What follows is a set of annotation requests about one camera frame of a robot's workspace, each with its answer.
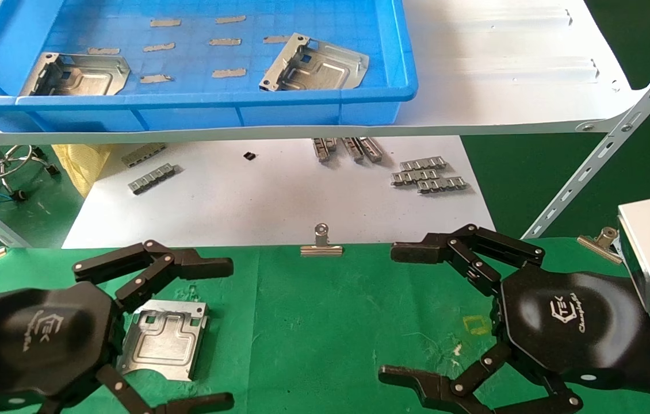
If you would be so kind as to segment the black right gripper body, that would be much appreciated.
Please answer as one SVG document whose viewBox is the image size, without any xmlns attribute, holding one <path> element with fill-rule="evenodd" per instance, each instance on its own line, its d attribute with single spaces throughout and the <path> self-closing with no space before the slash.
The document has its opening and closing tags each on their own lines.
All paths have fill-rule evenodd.
<svg viewBox="0 0 650 414">
<path fill-rule="evenodd" d="M 501 283 L 501 338 L 530 382 L 650 393 L 650 320 L 631 280 L 525 266 Z"/>
</svg>

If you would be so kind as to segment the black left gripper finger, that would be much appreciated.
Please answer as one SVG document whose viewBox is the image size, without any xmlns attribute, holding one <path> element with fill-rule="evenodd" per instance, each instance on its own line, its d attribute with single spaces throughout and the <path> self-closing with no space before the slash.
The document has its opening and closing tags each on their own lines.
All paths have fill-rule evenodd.
<svg viewBox="0 0 650 414">
<path fill-rule="evenodd" d="M 95 377 L 129 413 L 209 413 L 228 411 L 235 406 L 232 393 L 224 392 L 176 399 L 151 407 L 112 365 L 102 365 Z"/>
<path fill-rule="evenodd" d="M 171 249 L 149 239 L 77 262 L 72 269 L 77 282 L 93 285 L 136 273 L 116 291 L 118 309 L 131 313 L 176 279 L 225 278 L 235 265 L 230 258 L 203 258 L 193 248 Z"/>
</svg>

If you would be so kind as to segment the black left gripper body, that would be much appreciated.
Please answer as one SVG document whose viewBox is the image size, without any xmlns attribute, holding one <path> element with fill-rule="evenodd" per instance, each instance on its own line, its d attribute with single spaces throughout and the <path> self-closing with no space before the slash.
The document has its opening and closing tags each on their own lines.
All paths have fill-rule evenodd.
<svg viewBox="0 0 650 414">
<path fill-rule="evenodd" d="M 0 293 L 0 406 L 75 406 L 101 387 L 125 331 L 115 300 L 81 282 Z"/>
</svg>

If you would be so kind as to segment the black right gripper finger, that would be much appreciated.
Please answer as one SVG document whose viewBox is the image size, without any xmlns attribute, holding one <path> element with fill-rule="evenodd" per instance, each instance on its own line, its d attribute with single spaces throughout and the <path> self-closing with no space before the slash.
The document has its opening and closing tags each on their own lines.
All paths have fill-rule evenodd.
<svg viewBox="0 0 650 414">
<path fill-rule="evenodd" d="M 544 251 L 519 239 L 477 225 L 465 225 L 451 233 L 428 233 L 420 242 L 394 242 L 391 259 L 399 263 L 434 265 L 446 262 L 484 296 L 497 296 L 501 276 L 480 256 L 507 265 L 540 266 Z"/>
<path fill-rule="evenodd" d="M 422 407 L 449 413 L 577 413 L 584 407 L 583 399 L 557 375 L 544 375 L 540 384 L 548 395 L 543 398 L 491 408 L 475 396 L 475 391 L 507 362 L 514 361 L 513 348 L 497 343 L 457 379 L 427 370 L 382 365 L 378 380 L 384 384 L 412 389 Z"/>
</svg>

